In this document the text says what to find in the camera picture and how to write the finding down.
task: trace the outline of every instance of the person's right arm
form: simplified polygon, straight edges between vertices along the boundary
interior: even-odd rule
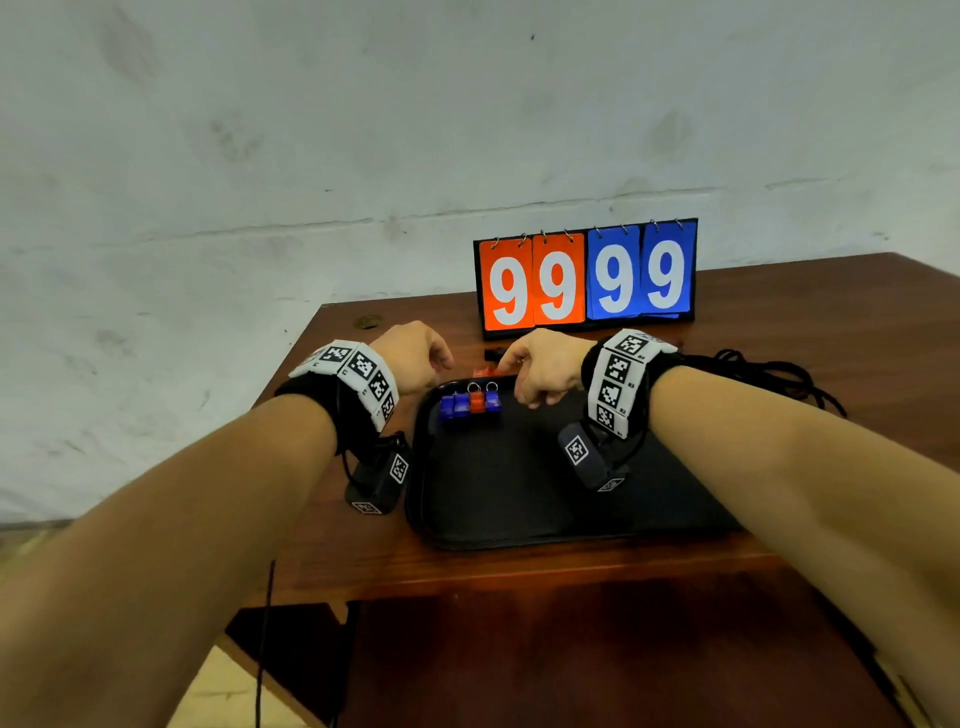
[[[521,402],[556,400],[581,384],[591,344],[539,329],[500,369],[520,369]],[[828,412],[688,367],[655,384],[650,429],[960,726],[960,475]]]

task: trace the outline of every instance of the brown tabletop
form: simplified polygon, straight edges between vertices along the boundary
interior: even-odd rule
[[[378,328],[354,322],[379,314]],[[258,402],[334,338],[370,342],[421,319],[449,343],[449,378],[484,365],[476,296],[459,293],[325,305]],[[960,279],[894,254],[809,260],[697,273],[697,321],[650,328],[690,353],[733,348],[752,360],[806,367],[850,417],[960,470]],[[597,331],[592,336],[599,337]],[[487,346],[503,346],[489,343]],[[401,400],[388,425],[412,429],[417,403]],[[594,541],[472,553],[424,545],[402,503],[385,517],[344,502],[339,460],[277,557],[274,602],[296,604],[459,590],[512,589],[783,565],[750,534]],[[247,602],[263,603],[258,592]]]

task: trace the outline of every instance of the forearm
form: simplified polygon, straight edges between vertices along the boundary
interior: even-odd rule
[[[16,570],[0,590],[5,725],[164,725],[335,448],[316,403],[268,401]]]
[[[960,718],[960,476],[858,425],[678,367],[652,431],[758,538]]]

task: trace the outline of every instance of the white digit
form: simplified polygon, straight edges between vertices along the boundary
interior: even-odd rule
[[[611,258],[616,261],[616,276],[610,275]],[[619,296],[604,296],[599,303],[607,313],[619,313],[630,304],[634,295],[634,267],[630,254],[622,245],[608,245],[597,256],[597,282],[606,291],[619,289]]]
[[[670,267],[664,273],[660,268],[660,261],[665,255],[670,256]],[[657,308],[669,308],[680,300],[684,292],[684,250],[675,240],[661,240],[650,251],[650,262],[647,263],[647,273],[650,281],[656,286],[670,286],[666,294],[660,291],[648,293],[647,298]]]
[[[555,265],[559,265],[564,274],[559,284],[553,282]],[[577,273],[573,268],[573,259],[560,251],[546,254],[543,257],[543,263],[540,264],[540,288],[549,299],[563,296],[560,299],[560,305],[554,303],[540,305],[544,316],[554,321],[560,321],[569,316],[577,297]]]
[[[503,274],[510,271],[514,274],[514,285],[511,288],[503,287]],[[490,269],[490,289],[493,297],[501,303],[516,301],[514,312],[508,313],[506,306],[495,308],[493,316],[505,327],[519,324],[527,313],[527,275],[523,272],[523,265],[515,257],[500,257],[493,262]]]

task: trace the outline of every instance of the orange number card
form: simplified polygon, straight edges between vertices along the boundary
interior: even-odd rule
[[[480,243],[483,319],[487,331],[533,328],[531,292],[538,288],[533,279],[533,247],[531,237]]]
[[[534,235],[530,302],[537,326],[580,324],[587,318],[584,234]]]

